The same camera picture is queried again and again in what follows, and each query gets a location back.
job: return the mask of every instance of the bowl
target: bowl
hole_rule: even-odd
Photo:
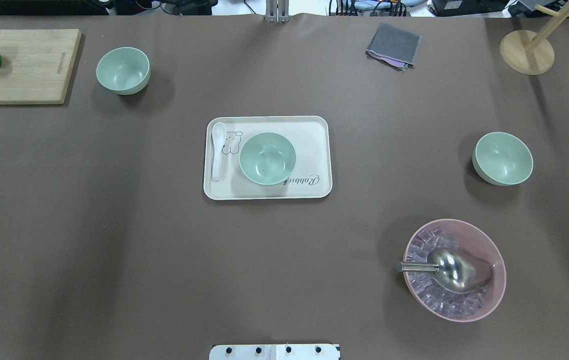
[[[118,95],[132,95],[147,86],[152,75],[149,58],[134,47],[118,47],[102,57],[95,77],[103,87]]]
[[[524,182],[534,170],[529,148],[506,132],[490,132],[481,137],[471,160],[481,178],[503,187]]]
[[[494,244],[493,241],[491,241],[490,237],[488,237],[479,228],[459,219],[445,218],[431,221],[415,231],[409,240],[408,245],[406,246],[403,260],[405,262],[424,262],[424,260],[410,258],[408,257],[408,254],[410,253],[412,247],[415,247],[417,243],[420,242],[421,237],[425,237],[424,234],[426,232],[437,233],[438,231],[440,231],[440,233],[451,235],[454,241],[460,246],[459,251],[467,253],[468,255],[475,256],[476,258],[483,259],[491,264],[493,268],[493,276],[491,277],[491,280],[488,282],[486,287],[484,287],[482,290],[483,305],[481,305],[481,307],[472,314],[465,314],[462,316],[445,316],[436,311],[438,305],[430,302],[429,297],[426,296],[426,294],[423,292],[429,291],[428,287],[419,289],[418,287],[415,288],[414,285],[411,284],[410,274],[412,273],[403,273],[406,285],[408,286],[408,289],[415,300],[417,300],[420,305],[422,305],[422,307],[429,310],[429,312],[437,315],[438,317],[441,317],[442,319],[447,319],[448,321],[452,322],[479,321],[480,319],[483,319],[491,314],[498,307],[502,301],[502,297],[505,295],[505,291],[507,289],[507,270],[505,268],[505,262],[502,259],[502,255],[496,247],[496,244]],[[473,293],[474,292],[468,292],[467,294],[462,295],[468,297],[472,296]]]
[[[282,183],[296,167],[296,150],[286,137],[262,132],[248,139],[240,150],[242,173],[260,185]]]

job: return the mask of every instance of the mint green bowl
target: mint green bowl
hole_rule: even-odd
[[[240,169],[260,185],[282,183],[296,168],[296,150],[291,141],[275,132],[262,132],[248,139],[240,150]]]
[[[100,85],[118,95],[141,91],[151,75],[149,57],[134,47],[118,47],[107,52],[95,67],[95,77]]]
[[[524,182],[534,170],[529,148],[506,132],[490,132],[481,137],[471,160],[481,178],[502,187]]]

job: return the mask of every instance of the table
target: table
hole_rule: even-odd
[[[415,68],[367,58],[380,22],[423,36]],[[195,360],[283,342],[333,342],[343,359],[568,359],[569,20],[548,73],[499,55],[502,36],[544,22],[0,17],[83,32],[64,105],[0,107],[0,359]],[[139,94],[95,79],[119,46],[149,55]],[[328,122],[332,192],[207,198],[207,123],[282,115]],[[527,182],[474,173],[493,131],[527,143]],[[429,313],[394,272],[441,218],[481,228],[506,262],[506,295],[481,321]]]

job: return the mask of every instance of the round wooden base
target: round wooden base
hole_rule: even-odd
[[[509,32],[500,41],[500,55],[507,65],[525,75],[540,75],[552,68],[555,54],[552,44],[543,39],[531,52],[525,52],[525,45],[536,36],[536,32],[516,30]]]

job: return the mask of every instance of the wooden cutting board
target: wooden cutting board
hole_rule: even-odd
[[[78,29],[0,30],[0,105],[63,104]]]

